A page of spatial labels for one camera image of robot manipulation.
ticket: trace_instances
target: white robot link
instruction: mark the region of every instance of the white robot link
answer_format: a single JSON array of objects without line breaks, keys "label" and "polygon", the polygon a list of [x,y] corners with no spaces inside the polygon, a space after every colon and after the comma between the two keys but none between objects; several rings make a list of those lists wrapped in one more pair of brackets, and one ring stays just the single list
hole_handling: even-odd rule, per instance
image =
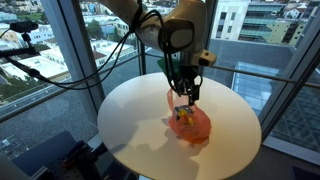
[{"label": "white robot link", "polygon": [[200,85],[194,83],[199,67],[211,66],[216,60],[215,54],[204,49],[207,30],[205,4],[201,0],[180,0],[168,15],[151,16],[150,12],[142,11],[141,1],[99,1],[128,24],[146,46],[167,54],[183,53],[178,81],[174,86],[179,95],[188,95],[189,105],[193,105],[199,99]]}]

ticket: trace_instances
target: white round table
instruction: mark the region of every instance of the white round table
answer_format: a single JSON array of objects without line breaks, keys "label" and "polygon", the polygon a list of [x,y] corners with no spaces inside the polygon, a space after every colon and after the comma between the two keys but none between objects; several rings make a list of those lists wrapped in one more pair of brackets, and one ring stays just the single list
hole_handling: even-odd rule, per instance
[{"label": "white round table", "polygon": [[213,180],[244,169],[261,143],[259,121],[235,92],[204,78],[197,105],[211,119],[203,144],[178,139],[168,127],[169,85],[163,73],[131,79],[104,100],[98,129],[110,153],[129,169],[158,180]]}]

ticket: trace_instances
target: wire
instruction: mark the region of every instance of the wire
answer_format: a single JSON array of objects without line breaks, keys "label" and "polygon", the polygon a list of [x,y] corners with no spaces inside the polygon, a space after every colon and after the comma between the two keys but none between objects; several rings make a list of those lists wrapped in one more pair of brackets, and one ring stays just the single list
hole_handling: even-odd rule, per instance
[{"label": "wire", "polygon": [[10,30],[10,28],[9,28],[9,29],[7,29],[7,30],[5,30],[5,31],[0,35],[0,39],[1,39],[1,38],[2,38],[2,36],[3,36],[5,33],[7,33],[9,30]]},{"label": "wire", "polygon": [[160,25],[161,25],[161,28],[162,28],[162,31],[161,31],[162,34],[161,35],[162,35],[163,40],[164,40],[162,42],[161,46],[162,46],[162,50],[164,52],[166,74],[169,76],[169,70],[171,71],[171,76],[172,76],[172,80],[173,80],[174,85],[172,85],[170,79],[167,77],[168,83],[169,83],[170,87],[172,88],[172,90],[175,91],[180,96],[181,92],[180,92],[180,89],[178,88],[178,80],[177,80],[176,74],[174,72],[172,56],[171,56],[171,53],[167,53],[166,52],[170,41],[169,41],[169,39],[167,37],[167,29],[166,29],[166,27],[164,25],[164,21],[163,21],[163,18],[161,16],[161,14],[157,10],[151,10],[142,18],[141,21],[144,22],[144,21],[150,19],[153,16],[157,16],[159,18],[159,21],[160,21]]},{"label": "wire", "polygon": [[115,53],[115,51],[118,49],[119,45],[121,44],[121,42],[125,42],[126,39],[124,39],[124,37],[121,38],[121,40],[118,42],[117,46],[115,47],[115,49],[111,52],[111,54],[109,55],[107,61],[105,63],[103,63],[95,72],[93,72],[92,74],[90,74],[89,76],[77,80],[77,81],[73,81],[73,82],[68,82],[68,83],[59,83],[60,85],[72,85],[72,84],[76,84],[76,83],[81,83],[81,82],[85,82],[88,79],[90,79],[92,76],[94,76],[95,74],[99,73],[102,68],[104,68],[105,65],[107,65],[107,63],[110,61],[111,57],[113,56],[113,54]]},{"label": "wire", "polygon": [[129,37],[129,35],[130,35],[130,33],[128,32],[128,33],[125,34],[125,36],[119,41],[118,45],[120,45],[121,43],[122,43],[122,44],[121,44],[119,53],[118,53],[118,55],[117,55],[117,57],[116,57],[113,65],[112,65],[111,69],[109,70],[109,72],[107,73],[107,75],[106,75],[105,77],[103,77],[100,81],[96,82],[95,84],[90,85],[90,86],[86,86],[86,87],[83,87],[83,88],[75,88],[75,87],[70,88],[70,87],[63,86],[61,83],[52,82],[52,81],[50,81],[50,80],[47,79],[47,78],[46,78],[46,82],[47,82],[47,83],[54,84],[54,85],[56,85],[56,86],[58,86],[58,87],[60,87],[60,88],[68,89],[68,90],[85,90],[85,89],[89,89],[89,88],[92,88],[92,87],[94,87],[94,86],[97,86],[98,84],[100,84],[102,81],[104,81],[104,80],[110,75],[110,73],[112,72],[112,70],[113,70],[114,67],[116,66],[116,64],[117,64],[117,62],[118,62],[118,60],[119,60],[120,52],[121,52],[121,50],[122,50],[122,48],[123,48],[123,46],[124,46],[125,41],[126,41],[127,38]]}]

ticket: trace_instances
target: yellow object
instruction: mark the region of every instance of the yellow object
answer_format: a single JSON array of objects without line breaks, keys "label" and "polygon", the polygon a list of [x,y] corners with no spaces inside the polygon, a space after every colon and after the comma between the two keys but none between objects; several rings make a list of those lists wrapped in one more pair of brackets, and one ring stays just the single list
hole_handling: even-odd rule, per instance
[{"label": "yellow object", "polygon": [[[178,116],[181,118],[181,117],[183,117],[183,116],[185,116],[185,115],[187,115],[188,114],[188,112],[186,111],[186,110],[184,110],[184,109],[180,109],[179,111],[178,111]],[[190,126],[193,126],[194,125],[194,121],[192,120],[192,118],[191,117],[186,117],[187,118],[187,122],[185,123],[186,125],[190,125]]]}]

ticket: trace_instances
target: black cable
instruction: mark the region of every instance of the black cable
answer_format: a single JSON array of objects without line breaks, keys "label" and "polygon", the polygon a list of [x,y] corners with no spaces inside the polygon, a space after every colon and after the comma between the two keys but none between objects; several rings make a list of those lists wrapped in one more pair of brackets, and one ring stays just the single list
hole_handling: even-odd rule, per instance
[{"label": "black cable", "polygon": [[118,53],[118,55],[117,55],[117,57],[116,57],[116,59],[115,59],[115,62],[114,62],[114,64],[113,64],[112,68],[111,68],[111,69],[109,70],[109,72],[107,73],[107,75],[106,75],[102,80],[100,80],[99,82],[97,82],[97,83],[95,83],[95,84],[93,84],[93,85],[87,86],[87,87],[83,87],[83,88],[71,88],[71,87],[66,87],[66,86],[63,86],[63,85],[66,85],[66,84],[71,85],[71,84],[75,84],[75,83],[80,83],[81,81],[85,81],[84,79],[83,79],[83,80],[79,80],[79,81],[75,81],[75,82],[71,82],[71,83],[57,83],[57,82],[53,82],[53,81],[50,81],[48,78],[42,76],[38,70],[33,69],[33,68],[30,68],[30,67],[28,67],[28,66],[26,66],[26,65],[24,65],[24,64],[21,64],[21,63],[18,62],[18,61],[14,61],[14,60],[11,59],[10,57],[5,57],[5,58],[6,58],[10,63],[12,63],[14,66],[16,66],[17,68],[21,69],[22,71],[24,71],[25,73],[27,73],[27,74],[28,74],[29,76],[31,76],[31,77],[35,77],[35,78],[37,78],[37,79],[39,79],[39,80],[41,80],[41,81],[44,81],[44,82],[46,82],[46,83],[54,84],[54,85],[56,85],[56,86],[58,86],[58,87],[60,87],[60,88],[63,88],[63,89],[68,89],[68,90],[84,90],[84,89],[89,89],[89,88],[91,88],[91,87],[94,87],[94,86],[100,84],[103,80],[105,80],[105,79],[109,76],[109,74],[111,73],[111,71],[113,70],[113,68],[115,67],[115,65],[116,65],[116,63],[117,63],[117,61],[118,61],[118,59],[119,59],[120,52],[121,52],[121,50],[122,50],[122,48],[123,48],[123,45],[124,45],[124,43],[125,43],[125,41],[127,40],[127,38],[128,38],[129,35],[130,35],[130,33],[128,32],[128,33],[119,41],[117,47],[116,47],[116,48],[113,50],[113,52],[111,53],[110,57],[112,57],[113,53],[118,49],[119,45],[122,43],[122,44],[121,44],[121,47],[120,47],[120,50],[119,50],[119,53]]},{"label": "black cable", "polygon": [[10,30],[10,28],[9,29],[7,29],[7,30],[5,30],[1,35],[0,35],[0,39],[2,38],[2,36],[6,33],[6,32],[8,32]]},{"label": "black cable", "polygon": [[121,38],[121,40],[118,42],[117,46],[115,47],[115,49],[111,52],[111,54],[109,55],[107,61],[105,63],[103,63],[95,72],[93,72],[92,74],[90,74],[89,76],[77,80],[77,81],[73,81],[73,82],[68,82],[68,83],[59,83],[60,85],[72,85],[72,84],[76,84],[76,83],[82,83],[87,81],[88,79],[90,79],[92,76],[94,76],[95,74],[99,73],[102,68],[104,68],[105,65],[107,65],[107,63],[110,61],[110,59],[112,58],[113,54],[115,53],[115,51],[118,49],[118,47],[120,46],[121,42],[125,41],[124,37]]},{"label": "black cable", "polygon": [[166,71],[167,71],[166,73],[168,74],[168,72],[169,72],[168,69],[170,69],[174,85],[172,85],[172,83],[171,83],[171,81],[169,79],[168,79],[168,83],[169,83],[170,87],[173,89],[173,91],[175,91],[180,96],[181,93],[180,93],[180,89],[178,88],[178,80],[177,80],[176,74],[174,72],[172,56],[171,56],[170,53],[166,52],[167,47],[168,47],[168,45],[170,43],[170,41],[169,41],[169,39],[167,37],[166,27],[164,25],[162,16],[158,11],[151,10],[150,13],[154,13],[159,18],[159,21],[160,21],[160,24],[161,24],[161,27],[162,27],[162,31],[161,31],[162,34],[161,35],[162,35],[162,37],[164,39],[164,42],[162,42],[162,49],[163,49],[163,52],[164,52],[165,63],[168,61],[169,62],[169,66],[170,66],[170,68],[168,68],[168,64],[166,65]]},{"label": "black cable", "polygon": [[70,88],[70,87],[62,86],[60,83],[52,82],[52,81],[50,81],[50,80],[47,79],[47,78],[46,78],[46,81],[45,81],[45,82],[54,84],[54,85],[56,85],[56,86],[58,86],[58,87],[60,87],[60,88],[64,88],[64,89],[68,89],[68,90],[85,90],[85,89],[89,89],[89,88],[92,88],[92,87],[94,87],[94,86],[97,86],[97,85],[100,84],[102,81],[104,81],[104,80],[110,75],[110,73],[113,71],[114,67],[116,66],[116,64],[117,64],[117,62],[118,62],[118,60],[119,60],[120,52],[121,52],[121,50],[122,50],[122,48],[123,48],[123,46],[124,46],[124,43],[125,43],[125,41],[127,40],[127,38],[128,38],[129,35],[130,35],[130,33],[128,32],[128,33],[119,41],[119,44],[120,44],[120,43],[122,43],[122,44],[121,44],[119,53],[118,53],[118,55],[117,55],[117,57],[116,57],[113,65],[112,65],[111,69],[109,70],[109,72],[107,73],[107,75],[106,75],[105,77],[103,77],[100,81],[96,82],[95,84],[90,85],[90,86],[86,86],[86,87],[83,87],[83,88],[75,88],[75,87]]}]

